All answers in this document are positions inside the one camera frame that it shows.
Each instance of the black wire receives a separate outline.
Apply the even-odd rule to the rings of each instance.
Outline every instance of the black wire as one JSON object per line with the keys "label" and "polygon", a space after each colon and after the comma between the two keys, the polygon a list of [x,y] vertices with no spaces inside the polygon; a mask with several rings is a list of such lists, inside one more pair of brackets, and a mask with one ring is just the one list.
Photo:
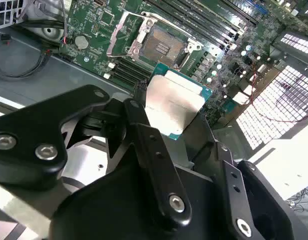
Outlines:
{"label": "black wire", "polygon": [[21,22],[18,25],[27,28],[64,29],[64,22],[58,20],[31,20]]}
{"label": "black wire", "polygon": [[38,73],[39,71],[41,71],[45,67],[45,65],[48,63],[50,57],[51,57],[51,52],[49,50],[47,51],[41,50],[40,56],[37,62],[35,63],[35,65],[20,74],[10,74],[0,68],[0,79],[9,81],[9,82],[20,81],[20,80],[26,79]]}
{"label": "black wire", "polygon": [[300,192],[298,192],[295,196],[290,197],[287,200],[287,204],[290,206],[290,208],[292,208],[294,210],[294,212],[308,212],[308,210],[306,210],[302,204],[308,204],[308,201],[304,201],[301,202],[305,196],[308,196],[308,187],[304,188],[303,190],[301,190]]}

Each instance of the mounting hole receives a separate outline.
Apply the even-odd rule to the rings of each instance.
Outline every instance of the mounting hole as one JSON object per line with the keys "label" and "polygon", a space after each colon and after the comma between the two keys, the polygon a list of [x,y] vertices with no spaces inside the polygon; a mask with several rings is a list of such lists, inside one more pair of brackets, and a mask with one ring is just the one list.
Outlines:
{"label": "mounting hole", "polygon": [[162,153],[161,153],[160,151],[157,151],[157,152],[156,152],[156,156],[157,156],[159,159],[163,159],[163,158],[164,158],[163,155],[162,155]]}
{"label": "mounting hole", "polygon": [[237,186],[233,185],[233,188],[236,192],[240,193],[240,189]]}
{"label": "mounting hole", "polygon": [[94,93],[95,93],[96,96],[98,96],[98,97],[100,97],[100,98],[103,98],[103,97],[105,96],[105,95],[104,95],[101,91],[99,91],[99,90],[95,90]]}
{"label": "mounting hole", "polygon": [[157,140],[156,137],[155,137],[154,135],[150,135],[149,138],[150,138],[150,140],[153,140],[153,141],[156,141],[156,140]]}
{"label": "mounting hole", "polygon": [[130,104],[131,104],[132,106],[136,107],[136,108],[139,108],[138,103],[137,103],[136,101],[134,101],[134,100],[131,100],[131,101],[130,101]]}
{"label": "mounting hole", "polygon": [[233,178],[237,178],[237,175],[233,172],[231,172],[230,174],[232,174]]}

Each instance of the black dimm slot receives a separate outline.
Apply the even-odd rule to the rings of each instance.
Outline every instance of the black dimm slot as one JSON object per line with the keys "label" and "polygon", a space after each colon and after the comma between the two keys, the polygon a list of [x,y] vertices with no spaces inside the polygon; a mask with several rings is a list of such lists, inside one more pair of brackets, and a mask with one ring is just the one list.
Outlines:
{"label": "black dimm slot", "polygon": [[[192,4],[191,6],[194,8],[194,12],[197,13],[198,15],[201,15],[202,17],[204,17],[206,19],[208,19],[210,16],[212,16],[213,19],[218,19],[217,16],[215,16],[211,12],[206,11],[198,3],[193,2],[191,4]],[[227,27],[233,29],[235,32],[239,32],[239,27],[233,25],[228,20],[218,19],[218,22],[227,25]]]}
{"label": "black dimm slot", "polygon": [[116,67],[115,72],[116,73],[123,73],[127,78],[130,79],[130,81],[135,81],[135,83],[143,80],[142,77],[138,77],[138,76],[134,75],[133,73],[131,73],[130,71],[126,71],[125,69],[120,68],[120,67]]}
{"label": "black dimm slot", "polygon": [[[211,19],[208,19],[207,17],[205,17],[205,16],[204,16],[203,14],[201,14],[200,12],[198,12],[198,11],[192,9],[192,7],[191,7],[190,5],[187,4],[187,2],[182,1],[182,0],[175,0],[174,2],[176,2],[176,1],[179,2],[179,3],[181,3],[182,5],[184,5],[185,7],[187,7],[188,10],[189,10],[190,12],[199,15],[201,18],[203,18],[203,19],[204,19],[205,21],[207,21],[209,24],[215,26],[215,28],[219,28],[220,31],[224,32],[225,34],[228,34],[228,35],[229,35],[229,34],[232,34],[229,30],[227,30],[227,29],[224,28],[223,26],[217,25],[217,24],[214,23]],[[213,18],[215,21],[217,21],[217,22],[220,23],[220,21],[218,21],[217,19],[215,19],[215,17],[212,16],[211,14],[206,14],[206,15],[208,15],[210,18]]]}
{"label": "black dimm slot", "polygon": [[223,37],[219,32],[215,31],[214,29],[208,27],[208,25],[203,25],[201,22],[199,22],[197,19],[193,18],[191,15],[187,14],[187,12],[183,12],[182,9],[179,9],[177,6],[175,5],[173,6],[172,4],[166,2],[166,0],[162,0],[163,2],[165,2],[165,4],[169,5],[171,8],[174,8],[175,10],[177,10],[178,12],[182,13],[184,15],[184,18],[189,18],[191,20],[193,20],[196,24],[198,24],[201,28],[203,28],[202,30],[208,31],[211,33],[211,35],[214,35],[216,38],[220,39],[221,41],[223,41],[224,43],[228,43],[229,40],[226,39],[225,37]]}
{"label": "black dimm slot", "polygon": [[133,87],[136,84],[135,82],[130,81],[130,79],[126,78],[124,74],[121,74],[120,72],[112,72],[112,74],[114,78],[118,79],[119,81],[122,81],[129,86]]}
{"label": "black dimm slot", "polygon": [[[184,21],[182,19],[179,19],[175,16],[173,16],[172,14],[170,14],[170,12],[168,10],[166,10],[165,8],[161,7],[160,5],[158,5],[157,3],[153,2],[152,0],[146,0],[146,2],[150,3],[151,5],[157,7],[158,9],[162,10],[163,12],[165,12],[167,15],[169,15],[172,19],[175,19],[176,21],[180,22],[181,24],[183,24],[184,26],[187,26],[190,29],[193,29],[193,26],[190,26],[186,23],[184,23]],[[208,41],[210,41],[212,44],[215,44],[216,46],[219,45],[219,43],[217,41],[215,41],[214,39],[210,38],[209,36],[203,36],[202,34],[198,33],[195,29],[193,29],[193,31],[195,31],[198,35],[200,35],[201,38],[207,39]]]}
{"label": "black dimm slot", "polygon": [[137,74],[139,74],[140,76],[143,76],[145,78],[149,78],[150,77],[150,72],[145,72],[145,71],[142,71],[142,70],[139,70],[138,68],[135,68],[133,66],[130,66],[129,64],[127,64],[126,62],[120,62],[118,64],[118,66],[124,66],[126,69],[129,69],[130,71],[133,71]]}
{"label": "black dimm slot", "polygon": [[130,71],[130,69],[126,66],[123,66],[122,64],[119,64],[115,69],[119,69],[121,71],[125,71],[127,73],[130,73],[131,75],[136,76],[136,78],[138,80],[144,80],[144,79],[148,79],[147,76],[143,75],[143,74],[139,74],[137,73],[135,70],[132,70],[132,72]]}
{"label": "black dimm slot", "polygon": [[148,75],[148,76],[151,75],[151,72],[149,72],[148,70],[143,69],[140,66],[138,66],[136,64],[133,64],[132,62],[127,61],[127,60],[125,60],[123,58],[120,60],[120,63],[124,63],[126,66],[129,66],[130,69],[137,70],[140,73],[143,73],[144,75]]}
{"label": "black dimm slot", "polygon": [[[187,21],[188,23],[191,23],[189,20],[187,20],[187,17],[185,16],[181,16],[183,18],[184,21]],[[229,43],[229,40],[225,39],[223,36],[218,37],[216,36],[215,32],[211,32],[208,29],[206,29],[205,27],[203,27],[204,29],[202,29],[202,27],[200,25],[196,26],[195,31],[197,33],[199,33],[201,36],[203,36],[204,38],[207,38],[207,36],[209,36],[210,38],[212,38],[215,42],[213,42],[214,44],[218,45],[218,44],[222,44],[222,45],[227,45]]]}
{"label": "black dimm slot", "polygon": [[234,12],[236,12],[238,17],[247,20],[249,23],[253,24],[254,26],[257,26],[258,21],[256,19],[254,19],[253,17],[251,17],[250,15],[245,13],[243,10],[239,9],[238,7],[236,7],[230,1],[227,1],[227,0],[219,0],[219,1],[222,2],[229,9],[233,10]]}

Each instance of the black plastic part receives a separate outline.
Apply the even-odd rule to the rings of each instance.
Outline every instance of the black plastic part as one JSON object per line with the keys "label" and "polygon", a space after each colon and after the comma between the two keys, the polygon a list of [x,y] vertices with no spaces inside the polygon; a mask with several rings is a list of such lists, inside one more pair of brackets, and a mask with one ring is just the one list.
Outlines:
{"label": "black plastic part", "polygon": [[246,191],[255,225],[266,239],[308,240],[308,229],[279,196],[258,168],[238,164],[246,179]]}
{"label": "black plastic part", "polygon": [[[177,175],[159,130],[150,127],[144,107],[133,99],[124,101],[126,134],[122,138],[108,138],[107,172],[115,170],[120,161],[136,158],[142,170],[144,189],[151,215],[167,230],[189,224],[191,204]],[[179,196],[185,210],[176,212],[169,204],[171,195]]]}
{"label": "black plastic part", "polygon": [[10,34],[1,34],[0,39],[3,44],[7,45],[12,40],[12,37],[10,36]]}
{"label": "black plastic part", "polygon": [[[17,144],[10,150],[0,150],[0,183],[31,189],[52,187],[67,162],[66,148],[78,120],[108,100],[106,92],[87,85],[1,116],[0,134],[14,136]],[[41,144],[55,146],[57,157],[39,159],[35,149]]]}
{"label": "black plastic part", "polygon": [[225,237],[215,221],[214,185],[210,180],[177,169],[193,203],[193,218],[179,231],[165,231],[153,221],[142,171],[126,159],[109,175],[66,199],[54,215],[50,240],[215,240]]}

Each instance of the cable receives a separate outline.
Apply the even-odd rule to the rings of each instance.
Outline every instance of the cable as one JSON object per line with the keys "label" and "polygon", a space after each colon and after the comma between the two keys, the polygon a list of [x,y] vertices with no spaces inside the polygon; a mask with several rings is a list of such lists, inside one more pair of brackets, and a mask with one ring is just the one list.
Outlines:
{"label": "cable", "polygon": [[57,19],[59,21],[63,20],[63,17],[61,15],[55,14],[51,11],[48,11],[46,9],[46,3],[40,4],[39,10],[42,11],[45,15],[52,17],[54,19]]}
{"label": "cable", "polygon": [[[35,0],[29,0],[23,11],[21,12],[20,16],[16,18],[16,20],[21,20],[23,16],[28,11],[28,8],[31,4],[34,3]],[[63,12],[63,20],[64,20],[64,33],[63,33],[63,43],[66,44],[66,38],[67,38],[67,17],[66,17],[66,9],[65,9],[65,3],[64,0],[60,0],[62,5],[62,12]]]}
{"label": "cable", "polygon": [[252,82],[252,91],[251,91],[251,95],[250,95],[250,102],[252,104],[252,106],[254,107],[254,109],[257,111],[257,113],[262,116],[263,118],[266,118],[270,121],[274,121],[274,122],[278,122],[278,123],[299,123],[299,122],[302,122],[306,119],[308,119],[308,114],[305,115],[302,119],[300,120],[277,120],[277,119],[272,119],[272,118],[269,118],[268,116],[266,115],[263,115],[259,112],[259,110],[255,107],[254,105],[254,99],[253,99],[253,88],[254,88],[254,84],[256,82],[256,71],[255,71],[255,66],[253,66],[253,82]]}
{"label": "cable", "polygon": [[66,9],[64,0],[60,0],[62,4],[62,10],[63,10],[63,18],[64,18],[64,44],[66,44],[66,37],[67,37],[67,18],[66,18]]}
{"label": "cable", "polygon": [[19,17],[16,18],[16,20],[22,20],[23,16],[26,14],[26,12],[28,11],[29,7],[31,4],[34,3],[35,0],[29,0],[29,2],[27,3],[27,5],[25,6],[25,8],[22,10],[21,14],[19,15]]}
{"label": "cable", "polygon": [[5,72],[4,70],[0,68],[0,77],[2,77],[1,79],[10,81],[10,82],[26,79],[38,73],[39,71],[41,71],[45,67],[45,65],[48,63],[51,55],[52,53],[49,49],[46,51],[42,50],[36,64],[30,69],[20,74],[11,74],[11,73]]}
{"label": "cable", "polygon": [[21,22],[18,25],[27,28],[64,29],[64,23],[58,20],[31,20]]}
{"label": "cable", "polygon": [[295,212],[308,212],[302,204],[308,204],[308,201],[301,202],[302,199],[305,198],[305,196],[308,196],[308,186],[298,192],[295,196],[290,197],[288,200],[286,200],[287,204],[291,209],[293,209]]}

